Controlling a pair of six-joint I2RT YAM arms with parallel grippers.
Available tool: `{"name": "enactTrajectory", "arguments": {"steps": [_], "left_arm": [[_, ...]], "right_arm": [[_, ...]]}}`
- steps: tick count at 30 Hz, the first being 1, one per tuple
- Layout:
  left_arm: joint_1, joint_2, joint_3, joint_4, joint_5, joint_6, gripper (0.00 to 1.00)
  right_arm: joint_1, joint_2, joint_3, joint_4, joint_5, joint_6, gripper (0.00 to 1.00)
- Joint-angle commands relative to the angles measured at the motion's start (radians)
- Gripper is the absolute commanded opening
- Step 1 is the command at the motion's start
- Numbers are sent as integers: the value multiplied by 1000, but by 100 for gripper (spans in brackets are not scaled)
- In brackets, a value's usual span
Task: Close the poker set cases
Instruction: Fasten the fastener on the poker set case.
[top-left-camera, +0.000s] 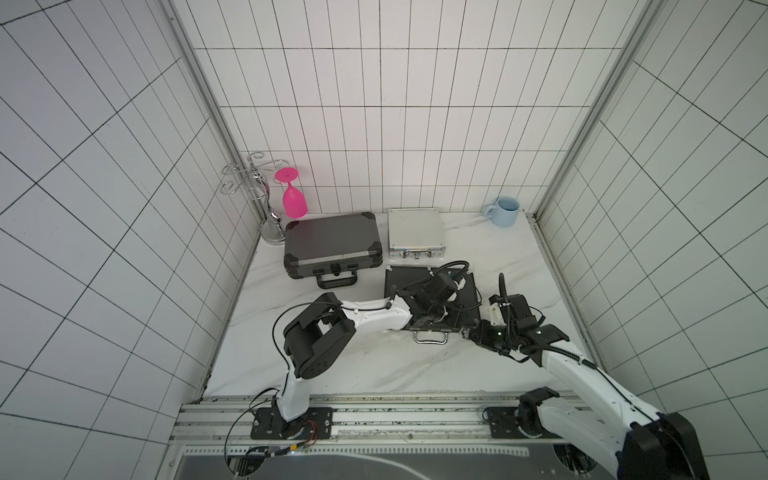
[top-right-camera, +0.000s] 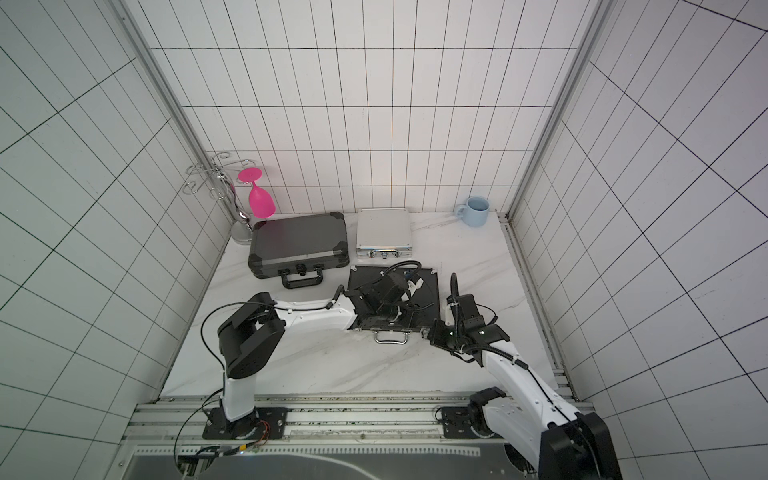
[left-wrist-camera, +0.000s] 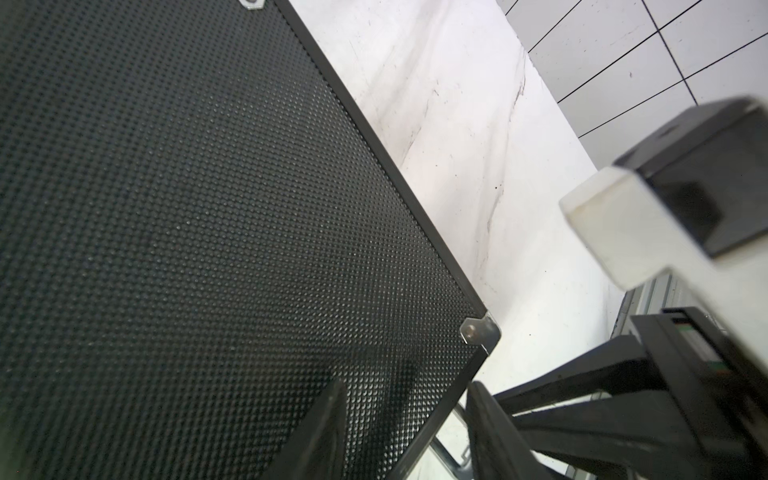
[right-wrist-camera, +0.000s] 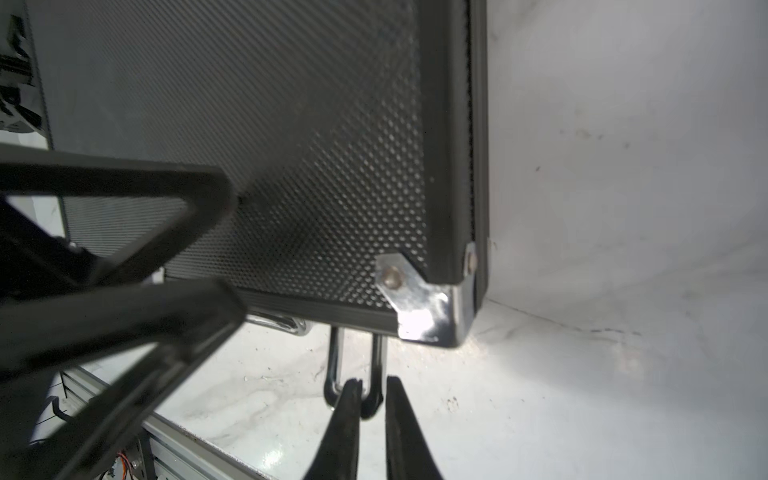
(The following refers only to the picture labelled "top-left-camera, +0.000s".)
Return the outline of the black poker case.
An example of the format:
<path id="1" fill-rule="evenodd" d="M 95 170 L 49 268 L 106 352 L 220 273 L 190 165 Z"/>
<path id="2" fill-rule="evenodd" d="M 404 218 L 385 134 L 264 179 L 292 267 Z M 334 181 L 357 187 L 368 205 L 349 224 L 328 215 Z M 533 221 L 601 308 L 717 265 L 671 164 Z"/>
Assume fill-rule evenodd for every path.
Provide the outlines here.
<path id="1" fill-rule="evenodd" d="M 412 312 L 404 329 L 421 345 L 444 345 L 453 333 L 476 327 L 482 299 L 466 260 L 439 267 L 389 266 L 385 292 L 402 297 Z"/>
<path id="2" fill-rule="evenodd" d="M 283 265 L 293 279 L 313 277 L 322 289 L 351 286 L 359 270 L 382 263 L 372 212 L 297 220 L 285 227 Z"/>

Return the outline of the silver poker case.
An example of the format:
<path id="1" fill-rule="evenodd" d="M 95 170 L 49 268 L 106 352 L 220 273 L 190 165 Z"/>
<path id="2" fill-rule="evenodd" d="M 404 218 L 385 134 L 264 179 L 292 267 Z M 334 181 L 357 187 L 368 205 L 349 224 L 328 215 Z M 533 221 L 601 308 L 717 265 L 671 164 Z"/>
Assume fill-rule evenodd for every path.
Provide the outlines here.
<path id="1" fill-rule="evenodd" d="M 440 213 L 435 208 L 399 208 L 388 211 L 391 258 L 443 258 L 446 251 Z"/>

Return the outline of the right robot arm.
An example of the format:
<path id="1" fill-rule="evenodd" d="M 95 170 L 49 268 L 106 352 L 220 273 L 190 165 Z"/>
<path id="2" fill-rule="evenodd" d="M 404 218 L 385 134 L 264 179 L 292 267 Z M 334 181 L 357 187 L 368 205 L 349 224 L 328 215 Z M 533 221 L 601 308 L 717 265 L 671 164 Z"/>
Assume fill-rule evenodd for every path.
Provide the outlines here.
<path id="1" fill-rule="evenodd" d="M 502 320 L 462 331 L 477 346 L 518 363 L 531 361 L 562 381 L 587 406 L 580 411 L 549 387 L 522 394 L 513 423 L 531 439 L 552 434 L 617 479 L 706 479 L 694 426 L 664 413 L 613 380 L 557 326 L 537 319 L 522 295 L 490 299 Z"/>

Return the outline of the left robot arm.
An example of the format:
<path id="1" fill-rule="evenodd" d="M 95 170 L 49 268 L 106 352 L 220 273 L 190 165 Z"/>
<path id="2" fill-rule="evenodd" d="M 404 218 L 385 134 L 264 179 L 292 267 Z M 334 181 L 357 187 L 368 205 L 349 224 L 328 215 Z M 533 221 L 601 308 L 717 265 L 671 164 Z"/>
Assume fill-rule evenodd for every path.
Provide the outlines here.
<path id="1" fill-rule="evenodd" d="M 342 301 L 327 293 L 306 305 L 283 330 L 289 371 L 275 401 L 281 418 L 290 422 L 307 413 L 312 380 L 333 365 L 354 335 L 443 320 L 467 283 L 468 268 L 465 261 L 450 262 L 378 300 Z"/>

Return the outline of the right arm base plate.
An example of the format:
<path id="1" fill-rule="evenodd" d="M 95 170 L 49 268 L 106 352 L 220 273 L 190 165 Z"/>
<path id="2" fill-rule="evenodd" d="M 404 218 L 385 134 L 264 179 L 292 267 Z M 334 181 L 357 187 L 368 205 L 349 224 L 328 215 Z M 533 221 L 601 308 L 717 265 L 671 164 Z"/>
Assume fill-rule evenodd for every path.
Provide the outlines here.
<path id="1" fill-rule="evenodd" d="M 492 439 L 560 440 L 548 431 L 525 433 L 518 423 L 517 408 L 512 406 L 487 407 L 482 412 L 483 421 L 489 426 Z"/>

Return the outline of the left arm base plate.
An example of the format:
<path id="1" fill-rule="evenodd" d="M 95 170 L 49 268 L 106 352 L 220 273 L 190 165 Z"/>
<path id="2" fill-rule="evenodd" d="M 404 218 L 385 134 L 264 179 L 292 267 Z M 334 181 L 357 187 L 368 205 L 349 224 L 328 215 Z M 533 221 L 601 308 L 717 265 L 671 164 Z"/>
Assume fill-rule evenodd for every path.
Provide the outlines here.
<path id="1" fill-rule="evenodd" d="M 329 439 L 334 410 L 330 407 L 310 407 L 294 420 L 284 420 L 276 406 L 259 408 L 255 412 L 250 438 L 252 440 Z"/>

